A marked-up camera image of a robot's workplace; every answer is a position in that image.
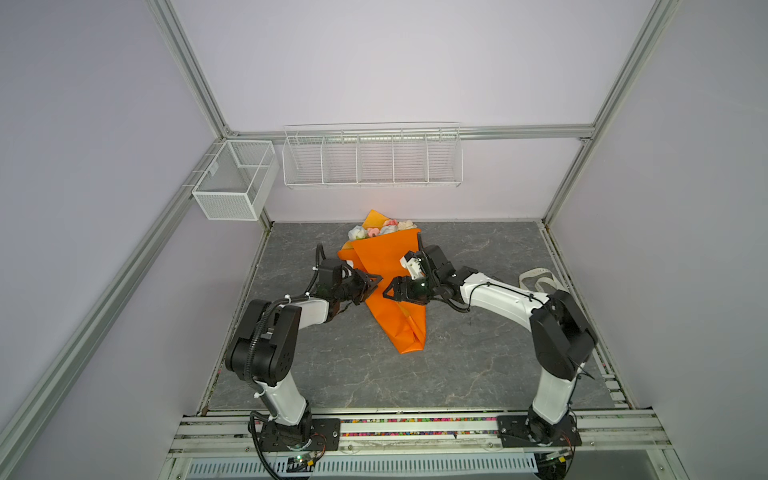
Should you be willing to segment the white fake rose stem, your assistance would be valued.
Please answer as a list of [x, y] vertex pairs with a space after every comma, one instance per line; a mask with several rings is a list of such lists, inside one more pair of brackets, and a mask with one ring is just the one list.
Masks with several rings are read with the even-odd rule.
[[363, 240], [367, 238], [368, 231], [362, 225], [356, 225], [348, 232], [348, 239], [350, 241]]

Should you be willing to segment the orange wrapping paper sheet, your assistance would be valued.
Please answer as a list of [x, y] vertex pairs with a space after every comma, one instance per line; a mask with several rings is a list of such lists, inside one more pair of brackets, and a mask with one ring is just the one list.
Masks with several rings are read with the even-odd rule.
[[392, 281], [410, 274], [400, 260], [408, 252], [418, 249], [417, 227], [401, 230], [398, 223], [372, 210], [362, 223], [365, 231], [393, 227], [393, 233], [379, 233], [370, 238], [348, 240], [338, 258], [365, 273], [378, 275], [382, 281], [365, 301], [376, 322], [387, 335], [394, 348], [401, 354], [422, 351], [426, 344], [426, 307], [392, 299]]

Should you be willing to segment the cream fake rose stem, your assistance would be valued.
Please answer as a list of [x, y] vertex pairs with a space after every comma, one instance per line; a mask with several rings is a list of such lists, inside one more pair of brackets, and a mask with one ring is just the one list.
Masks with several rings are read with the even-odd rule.
[[398, 231], [406, 231], [406, 230], [411, 230], [416, 228], [417, 228], [417, 225], [411, 220], [401, 221], [397, 224]]

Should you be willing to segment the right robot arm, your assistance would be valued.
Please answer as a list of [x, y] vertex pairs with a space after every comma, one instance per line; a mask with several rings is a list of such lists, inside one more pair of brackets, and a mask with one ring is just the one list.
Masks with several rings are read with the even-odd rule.
[[407, 274], [390, 282], [385, 299], [416, 305], [441, 301], [462, 313], [484, 309], [531, 334], [541, 367], [537, 391], [526, 414], [499, 418], [502, 443], [580, 446], [572, 397], [598, 339], [574, 297], [560, 286], [549, 293], [534, 291], [471, 267], [456, 269], [436, 245], [408, 252], [400, 263]]

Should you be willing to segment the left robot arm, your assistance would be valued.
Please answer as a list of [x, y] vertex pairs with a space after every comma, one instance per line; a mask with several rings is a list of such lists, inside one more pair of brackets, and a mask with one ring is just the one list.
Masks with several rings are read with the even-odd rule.
[[225, 350], [224, 364], [254, 390], [266, 409], [255, 414], [261, 424], [257, 446], [299, 449], [311, 444], [311, 407], [291, 373], [298, 334], [364, 303], [382, 280], [347, 261], [328, 258], [317, 245], [312, 277], [302, 293], [249, 302]]

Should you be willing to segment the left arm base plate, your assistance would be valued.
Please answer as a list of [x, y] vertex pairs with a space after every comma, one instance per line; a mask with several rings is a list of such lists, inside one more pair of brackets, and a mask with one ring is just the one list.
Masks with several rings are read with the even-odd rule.
[[269, 421], [257, 434], [264, 452], [336, 451], [341, 439], [339, 418], [301, 420], [298, 425], [281, 425]]

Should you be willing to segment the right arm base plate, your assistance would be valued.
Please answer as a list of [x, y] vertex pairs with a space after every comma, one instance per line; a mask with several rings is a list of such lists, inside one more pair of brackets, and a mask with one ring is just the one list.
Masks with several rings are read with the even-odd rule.
[[578, 447], [582, 439], [573, 415], [549, 424], [534, 412], [497, 417], [498, 436], [505, 448]]

